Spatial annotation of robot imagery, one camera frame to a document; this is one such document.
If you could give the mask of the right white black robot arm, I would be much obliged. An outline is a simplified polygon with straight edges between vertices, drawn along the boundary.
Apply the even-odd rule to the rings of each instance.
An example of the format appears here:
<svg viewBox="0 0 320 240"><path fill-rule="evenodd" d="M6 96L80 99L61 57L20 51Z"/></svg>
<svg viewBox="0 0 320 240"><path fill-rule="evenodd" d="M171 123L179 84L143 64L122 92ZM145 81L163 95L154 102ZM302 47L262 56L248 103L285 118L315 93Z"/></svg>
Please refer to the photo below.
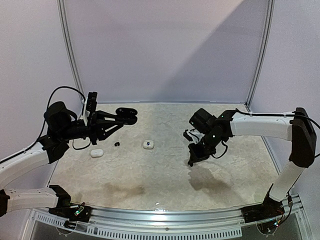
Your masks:
<svg viewBox="0 0 320 240"><path fill-rule="evenodd" d="M183 136L190 142L190 167L209 157L214 158L217 145L225 146L232 137L259 136L291 142L288 163L271 185L265 202L258 208L262 218L269 218L278 210L278 203L286 197L303 171L318 157L314 128L319 124L309 118L302 107L285 113L252 113L232 109L224 111L218 117L200 108L190 118L189 123L193 129L185 130Z"/></svg>

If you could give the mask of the white oval charging case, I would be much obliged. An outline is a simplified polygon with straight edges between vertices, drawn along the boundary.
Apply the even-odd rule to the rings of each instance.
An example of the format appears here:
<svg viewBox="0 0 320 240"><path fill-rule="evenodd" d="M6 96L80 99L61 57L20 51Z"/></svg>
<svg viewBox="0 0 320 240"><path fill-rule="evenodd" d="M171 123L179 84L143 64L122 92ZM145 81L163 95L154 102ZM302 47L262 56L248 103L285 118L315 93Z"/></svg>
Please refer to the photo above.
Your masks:
<svg viewBox="0 0 320 240"><path fill-rule="evenodd" d="M92 158L100 158L104 155L104 151L102 149L93 149L90 151L90 156Z"/></svg>

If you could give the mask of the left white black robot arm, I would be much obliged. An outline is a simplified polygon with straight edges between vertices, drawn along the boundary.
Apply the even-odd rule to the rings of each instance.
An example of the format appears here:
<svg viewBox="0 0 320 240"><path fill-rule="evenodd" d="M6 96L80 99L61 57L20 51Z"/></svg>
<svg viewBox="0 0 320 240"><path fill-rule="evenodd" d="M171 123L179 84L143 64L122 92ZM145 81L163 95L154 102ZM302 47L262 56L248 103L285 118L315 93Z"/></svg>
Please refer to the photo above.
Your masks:
<svg viewBox="0 0 320 240"><path fill-rule="evenodd" d="M61 159L75 139L89 139L93 145L106 140L125 125L137 122L137 111L120 107L115 114L96 110L97 103L85 106L85 116L67 109L62 101L53 103L44 113L47 133L35 144L0 162L0 214L32 208L48 208L51 214L70 220L88 220L92 208L74 204L71 196L59 185L44 188L16 189L7 186L26 173Z"/></svg>

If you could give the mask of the small white charging case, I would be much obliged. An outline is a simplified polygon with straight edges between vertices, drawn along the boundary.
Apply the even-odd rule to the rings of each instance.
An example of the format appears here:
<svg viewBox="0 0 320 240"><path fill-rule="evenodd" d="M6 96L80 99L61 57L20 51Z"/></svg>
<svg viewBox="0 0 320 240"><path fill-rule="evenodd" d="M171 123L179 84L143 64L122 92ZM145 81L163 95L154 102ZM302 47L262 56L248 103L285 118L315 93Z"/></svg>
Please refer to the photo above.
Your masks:
<svg viewBox="0 0 320 240"><path fill-rule="evenodd" d="M145 140L142 146L144 149L151 150L154 148L154 145L155 144L152 140Z"/></svg>

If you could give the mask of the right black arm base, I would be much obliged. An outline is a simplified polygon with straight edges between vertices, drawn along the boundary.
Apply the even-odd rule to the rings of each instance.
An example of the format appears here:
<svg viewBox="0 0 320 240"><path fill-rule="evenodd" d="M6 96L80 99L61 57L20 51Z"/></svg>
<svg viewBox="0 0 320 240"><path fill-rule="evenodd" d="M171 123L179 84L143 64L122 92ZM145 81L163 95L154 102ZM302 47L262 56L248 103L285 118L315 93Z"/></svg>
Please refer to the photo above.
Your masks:
<svg viewBox="0 0 320 240"><path fill-rule="evenodd" d="M262 203L245 206L240 210L245 223L275 218L285 212L282 201L275 201L268 196Z"/></svg>

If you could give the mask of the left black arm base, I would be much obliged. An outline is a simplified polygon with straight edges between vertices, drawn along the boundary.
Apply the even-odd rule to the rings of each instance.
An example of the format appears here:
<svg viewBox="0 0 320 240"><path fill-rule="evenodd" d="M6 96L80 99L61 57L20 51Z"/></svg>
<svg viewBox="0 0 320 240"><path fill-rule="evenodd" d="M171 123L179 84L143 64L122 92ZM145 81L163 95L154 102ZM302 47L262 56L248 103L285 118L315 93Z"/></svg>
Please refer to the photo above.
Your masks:
<svg viewBox="0 0 320 240"><path fill-rule="evenodd" d="M91 218L92 210L92 207L82 203L50 208L48 212L52 215L68 219L70 222L88 223Z"/></svg>

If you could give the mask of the black oval charging case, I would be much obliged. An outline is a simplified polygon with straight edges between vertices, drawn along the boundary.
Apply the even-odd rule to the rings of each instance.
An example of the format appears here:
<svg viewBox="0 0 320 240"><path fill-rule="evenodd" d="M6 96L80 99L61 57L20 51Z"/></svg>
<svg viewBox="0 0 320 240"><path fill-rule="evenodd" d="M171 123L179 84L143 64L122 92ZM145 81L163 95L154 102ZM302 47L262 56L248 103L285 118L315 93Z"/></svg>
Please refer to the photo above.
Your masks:
<svg viewBox="0 0 320 240"><path fill-rule="evenodd" d="M138 121L138 111L134 108L119 107L115 110L116 120L124 125L134 125Z"/></svg>

